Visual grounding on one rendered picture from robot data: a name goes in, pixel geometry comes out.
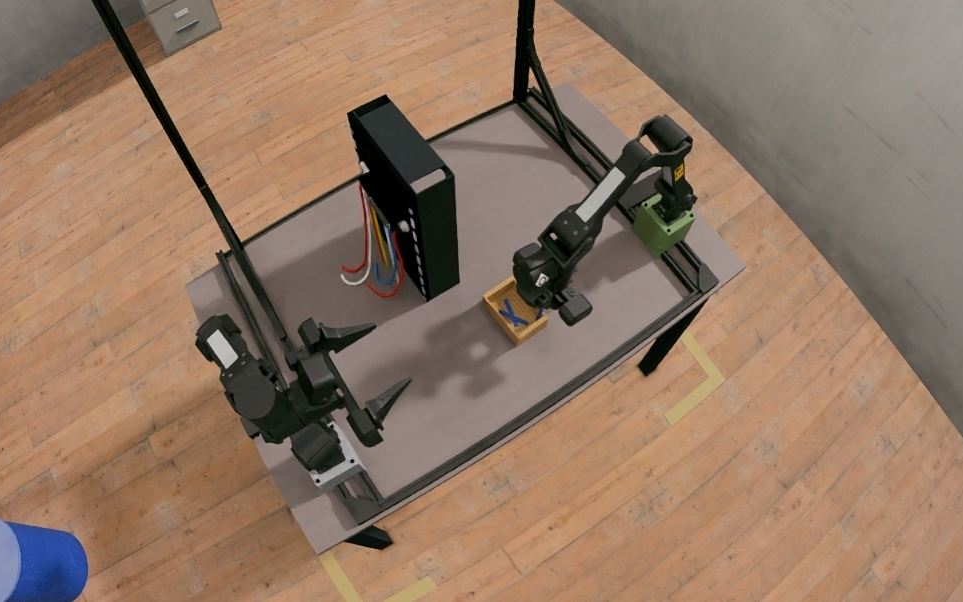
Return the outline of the black rack frame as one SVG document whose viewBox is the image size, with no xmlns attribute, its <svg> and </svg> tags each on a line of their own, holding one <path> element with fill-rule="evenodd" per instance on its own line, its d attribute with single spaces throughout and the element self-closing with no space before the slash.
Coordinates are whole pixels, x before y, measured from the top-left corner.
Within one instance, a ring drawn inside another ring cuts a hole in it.
<svg viewBox="0 0 963 602">
<path fill-rule="evenodd" d="M 432 300 L 460 283 L 455 174 L 386 94 L 352 112 L 411 189 L 438 169 L 445 174 L 420 192 L 413 189 Z"/>
</svg>

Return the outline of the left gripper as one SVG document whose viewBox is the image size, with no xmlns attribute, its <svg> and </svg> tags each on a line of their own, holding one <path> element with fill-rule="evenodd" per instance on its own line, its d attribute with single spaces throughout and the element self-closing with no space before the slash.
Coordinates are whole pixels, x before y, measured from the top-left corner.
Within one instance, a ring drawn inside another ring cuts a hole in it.
<svg viewBox="0 0 963 602">
<path fill-rule="evenodd" d="M 533 254 L 541 247 L 537 243 L 530 243 L 527 246 L 517 250 L 514 253 L 512 262 L 515 264 L 520 262 L 520 260 Z M 574 326 L 578 322 L 581 322 L 585 317 L 591 314 L 593 306 L 589 303 L 582 294 L 575 297 L 576 292 L 570 287 L 573 279 L 570 278 L 573 273 L 578 271 L 576 266 L 574 271 L 568 275 L 557 275 L 554 278 L 555 284 L 557 284 L 556 293 L 551 296 L 552 302 L 545 308 L 545 310 L 551 307 L 553 310 L 558 310 L 559 317 L 566 322 L 567 326 Z M 569 280 L 570 278 L 570 280 Z M 567 292 L 566 292 L 567 291 Z M 574 297 L 573 297 L 574 296 Z M 559 302 L 558 302 L 559 300 Z"/>
</svg>

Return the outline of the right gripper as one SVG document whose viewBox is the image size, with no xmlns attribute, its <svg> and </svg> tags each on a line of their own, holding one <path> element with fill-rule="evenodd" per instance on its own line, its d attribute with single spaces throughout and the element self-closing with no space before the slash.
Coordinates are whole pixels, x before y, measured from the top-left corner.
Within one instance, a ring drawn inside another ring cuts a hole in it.
<svg viewBox="0 0 963 602">
<path fill-rule="evenodd" d="M 396 399 L 400 397 L 401 393 L 403 393 L 406 387 L 410 384 L 411 379 L 408 377 L 408 379 L 404 379 L 396 383 L 393 387 L 384 393 L 381 393 L 381 395 L 377 398 L 364 402 L 364 404 L 367 405 L 367 408 L 364 408 L 365 411 L 360 410 L 360 407 L 354 399 L 352 392 L 350 392 L 339 371 L 337 368 L 335 368 L 335 364 L 328 353 L 334 350 L 335 354 L 337 354 L 343 349 L 348 348 L 348 346 L 352 345 L 364 336 L 367 336 L 370 331 L 373 331 L 377 327 L 376 323 L 368 323 L 346 328 L 330 328 L 325 327 L 322 322 L 320 322 L 319 326 L 320 328 L 316 326 L 311 317 L 301 323 L 298 328 L 298 333 L 304 345 L 307 346 L 311 354 L 316 352 L 322 353 L 324 362 L 328 369 L 332 371 L 333 375 L 335 374 L 334 377 L 337 377 L 338 380 L 335 379 L 333 393 L 335 393 L 335 397 L 337 397 L 339 403 L 328 408 L 328 410 L 306 413 L 301 407 L 301 404 L 306 402 L 306 397 L 304 397 L 300 389 L 294 392 L 291 386 L 285 390 L 289 399 L 289 403 L 291 403 L 298 417 L 303 422 L 303 425 L 306 425 L 306 427 L 312 425 L 312 423 L 317 425 L 317 423 L 320 422 L 320 418 L 326 416 L 334 410 L 343 410 L 343 408 L 346 408 L 347 412 L 349 413 L 346 419 L 349 425 L 352 426 L 352 430 L 359 441 L 364 445 L 364 447 L 374 447 L 384 441 L 377 430 L 384 430 L 384 427 L 381 426 L 381 422 L 384 421 L 389 410 L 391 410 L 391 407 L 396 402 Z M 340 393 L 335 391 L 338 388 L 340 388 L 344 396 L 341 396 Z M 378 412 L 379 410 L 381 411 Z"/>
</svg>

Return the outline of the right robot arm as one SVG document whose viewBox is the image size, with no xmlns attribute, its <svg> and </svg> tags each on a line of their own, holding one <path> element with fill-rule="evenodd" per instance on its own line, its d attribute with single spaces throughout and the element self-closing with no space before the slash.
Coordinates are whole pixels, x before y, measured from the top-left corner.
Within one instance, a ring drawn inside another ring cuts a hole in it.
<svg viewBox="0 0 963 602">
<path fill-rule="evenodd" d="M 315 469 L 318 474 L 323 474 L 344 462 L 346 458 L 341 445 L 338 446 L 341 443 L 338 433 L 322 421 L 318 425 L 303 425 L 285 390 L 280 392 L 276 388 L 279 372 L 271 362 L 261 358 L 256 360 L 246 351 L 247 343 L 241 333 L 228 314 L 213 315 L 195 333 L 196 348 L 209 362 L 217 361 L 216 365 L 221 367 L 220 381 L 233 410 L 238 414 L 240 411 L 240 416 L 260 429 L 266 436 L 261 434 L 265 443 L 282 444 L 283 439 L 289 437 L 292 444 L 289 450 L 309 472 Z M 307 346 L 302 345 L 289 351 L 285 361 L 289 371 L 295 371 L 298 376 L 289 386 L 294 392 L 300 389 L 306 397 L 306 402 L 301 404 L 304 412 L 328 410 L 339 403 L 333 393 L 334 375 L 325 364 L 322 353 L 310 354 Z"/>
</svg>

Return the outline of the blue flat strip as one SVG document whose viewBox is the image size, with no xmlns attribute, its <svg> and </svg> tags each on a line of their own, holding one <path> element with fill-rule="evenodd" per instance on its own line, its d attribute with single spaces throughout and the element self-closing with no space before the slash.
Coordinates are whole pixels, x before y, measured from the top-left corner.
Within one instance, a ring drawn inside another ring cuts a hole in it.
<svg viewBox="0 0 963 602">
<path fill-rule="evenodd" d="M 509 314 L 514 315 L 512 309 L 511 309 L 511 306 L 510 306 L 510 304 L 509 304 L 509 300 L 508 300 L 508 299 L 503 299 L 503 303 L 505 303 Z M 513 324 L 514 324 L 515 327 L 518 327 L 517 321 L 515 321 L 515 320 L 512 319 L 512 322 L 513 322 Z"/>
<path fill-rule="evenodd" d="M 524 324 L 524 325 L 526 325 L 526 326 L 527 326 L 528 323 L 529 323 L 529 322 L 527 322 L 527 321 L 525 321 L 525 320 L 523 320 L 523 319 L 521 319 L 521 318 L 514 317 L 514 315 L 509 314 L 509 313 L 507 313 L 507 312 L 505 312 L 505 311 L 503 311 L 503 310 L 499 310 L 499 314 L 502 314 L 503 317 L 508 317 L 508 318 L 511 318 L 511 319 L 513 319 L 513 320 L 515 320 L 515 321 L 517 321 L 517 322 L 520 322 L 520 323 L 522 323 L 522 324 Z"/>
</svg>

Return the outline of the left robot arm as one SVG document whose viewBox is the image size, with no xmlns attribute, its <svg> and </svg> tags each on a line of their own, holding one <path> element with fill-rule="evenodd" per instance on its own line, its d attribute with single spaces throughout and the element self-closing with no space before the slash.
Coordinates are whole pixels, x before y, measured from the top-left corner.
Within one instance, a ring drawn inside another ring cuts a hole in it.
<svg viewBox="0 0 963 602">
<path fill-rule="evenodd" d="M 652 154 L 639 142 L 645 135 L 662 153 Z M 685 211 L 690 211 L 698 199 L 685 179 L 684 157 L 688 156 L 692 144 L 693 138 L 667 114 L 655 115 L 641 124 L 638 136 L 624 146 L 616 163 L 581 203 L 568 206 L 540 234 L 537 240 L 541 249 L 513 265 L 517 293 L 526 304 L 543 310 L 552 302 L 551 296 L 557 291 L 554 278 L 574 271 L 592 249 L 602 231 L 604 217 L 641 173 L 661 167 L 654 189 L 662 198 L 652 209 L 668 226 L 686 216 Z M 549 236 L 551 233 L 556 235 L 556 240 Z"/>
</svg>

